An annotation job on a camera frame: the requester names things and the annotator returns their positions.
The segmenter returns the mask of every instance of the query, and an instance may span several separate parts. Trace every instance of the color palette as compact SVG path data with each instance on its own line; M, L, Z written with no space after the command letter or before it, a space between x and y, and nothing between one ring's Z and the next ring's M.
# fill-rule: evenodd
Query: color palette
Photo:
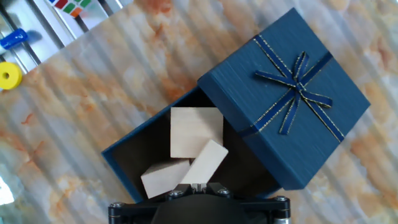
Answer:
M61 9L63 12L76 17L87 7L91 0L49 0L51 5Z

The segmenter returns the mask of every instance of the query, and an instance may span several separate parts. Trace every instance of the blue object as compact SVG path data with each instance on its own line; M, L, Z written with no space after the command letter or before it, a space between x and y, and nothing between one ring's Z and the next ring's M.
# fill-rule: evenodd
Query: blue object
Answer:
M27 41L28 36L23 29L17 29L10 33L7 37L0 40L0 45L6 50L13 48L14 46Z
M275 102L260 118L249 128L240 132L241 136L244 138L251 134L256 134L265 128L271 121L277 116L283 109L283 107L290 104L289 110L285 115L285 119L280 128L281 134L288 134L290 127L292 126L293 120L295 118L299 104L303 99L304 102L312 109L312 111L318 116L320 121L329 129L329 131L334 135L339 142L344 140L344 134L336 127L333 121L328 117L328 115L321 108L331 108L332 99L327 96L322 96L316 93L311 93L306 90L306 86L312 80L312 78L317 75L321 69L333 58L330 52L326 53L322 59L317 62L312 68L307 72L307 65L309 61L309 56L303 52L298 57L293 72L287 68L286 64L281 61L278 55L275 54L273 49L267 43L267 41L262 38L261 35L254 37L254 41L260 46L261 50L267 55L268 59L278 68L281 75L274 75L267 72L256 71L256 75L260 75L264 78L283 83L287 85L289 90L281 97L277 102Z
M292 93L289 97L295 97L291 86L259 77L256 71L278 75L273 78L282 79L280 70L293 70L296 58L302 52L310 56L310 68L329 54L295 9L260 35L287 68L278 69L277 63L273 63L252 39L198 81L199 87L237 131L258 123L259 118L285 93ZM333 99L333 107L325 113L344 136L370 105L333 58L320 74L305 83L308 83L305 88L309 92ZM287 114L288 110L289 107L284 107L280 113ZM340 140L331 134L309 106L302 105L295 112L295 121L288 135L279 134L283 116L273 116L269 121L261 131L246 136L245 143L285 190L304 188Z
M299 82L309 93L302 91L303 96L300 97L331 106L325 109L325 113L343 135L369 107L367 99L330 57L295 9L260 35L287 66L286 69L303 78L291 78L291 74L286 72L287 78L284 79L276 66L278 64L271 62L254 39L250 40L202 76L192 91L103 152L103 157L135 202L147 198L141 175L152 164L170 160L170 109L173 106L217 106L226 119L223 144L229 153L210 181L220 182L239 195L261 197L281 187L285 190L304 188L340 143L304 103L296 111L288 113L289 106L277 111L289 114L288 117L295 114L294 122L292 120L286 126L288 130L290 128L288 134L284 131L285 134L279 133L284 116L278 115L273 116L264 128L258 128L255 134L239 137L240 131L255 124L264 112L289 92L292 88L289 85ZM300 74L307 70L294 70L297 58L298 63L307 63L312 68L325 55L329 56L326 58L328 63L311 80L306 80L310 76ZM283 80L283 83L270 78ZM303 88L294 90L291 91L292 97L298 102L296 92ZM321 96L316 98L311 93ZM323 96L333 99L333 105Z

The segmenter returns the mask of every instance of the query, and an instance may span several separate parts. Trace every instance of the rectangular wooden block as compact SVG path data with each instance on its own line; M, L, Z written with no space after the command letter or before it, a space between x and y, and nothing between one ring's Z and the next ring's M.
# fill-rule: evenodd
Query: rectangular wooden block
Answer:
M152 165L142 176L148 198L173 190L189 171L188 159Z
M171 157L196 158L210 139L223 143L223 115L217 108L171 109Z
M227 154L226 148L213 140L208 141L199 156L193 161L181 184L207 183Z

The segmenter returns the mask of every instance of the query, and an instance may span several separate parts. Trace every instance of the blue box lid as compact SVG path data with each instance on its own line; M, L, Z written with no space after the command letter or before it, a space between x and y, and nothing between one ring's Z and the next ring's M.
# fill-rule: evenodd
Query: blue box lid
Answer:
M245 143L285 190L302 189L370 104L295 9L262 31L260 36L251 39L202 76L198 86L209 96L232 127L244 135ZM328 63L313 68L314 65L320 65L327 55L330 56ZM272 62L268 56L284 63L286 68L279 67L279 71L277 67L280 63ZM321 68L313 79L306 80L306 93L299 91L302 88L295 91L297 88L292 88L290 81L281 78L284 72L299 72L299 69L294 70L294 65L300 56L302 57L298 64L308 59L305 73L311 68ZM267 78L261 77L256 75L258 70L271 75ZM288 91L292 91L292 99L297 96L295 93L302 93L298 94L301 103L295 116L292 116L293 111L289 111L294 119L289 133L280 134L282 123L288 122L284 122L284 119L288 110L291 110L291 103L284 104L287 106L272 119L267 118L271 112L263 118L261 116L267 114L266 111ZM317 103L314 109L311 109L310 106L314 105L311 100L325 104L330 102L325 98L317 98L317 95L311 95L311 98L306 98L309 102L307 103L304 99L308 96L306 94L310 93L331 98L331 108L319 110L321 107L318 105L321 104ZM260 131L254 134L245 135L242 131L252 131L253 124L262 122L266 125L257 127Z

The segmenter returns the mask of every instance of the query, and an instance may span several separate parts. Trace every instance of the ribbon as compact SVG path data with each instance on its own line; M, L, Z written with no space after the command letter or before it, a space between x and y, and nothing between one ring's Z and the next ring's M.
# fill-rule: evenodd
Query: ribbon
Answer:
M333 58L331 53L326 53L325 56L318 61L318 63L305 72L310 57L307 55L307 53L303 52L300 56L298 56L292 72L287 68L286 64L278 57L278 55L274 52L266 40L262 38L261 35L255 36L254 41L258 46L260 46L262 51L267 55L268 59L282 74L282 76L273 75L271 73L258 70L256 71L256 75L273 80L275 82L283 83L290 88L253 125L251 125L250 128L239 132L239 134L242 137L246 137L261 132L283 110L283 108L290 104L289 110L287 111L282 126L279 130L281 134L288 134L290 127L294 122L300 102L304 101L316 114L316 116L318 116L322 123L329 129L334 137L339 140L339 142L344 140L344 134L341 133L341 131L322 109L331 108L333 102L332 99L316 93L311 93L305 89L312 78L315 77L315 75L317 75L321 69Z

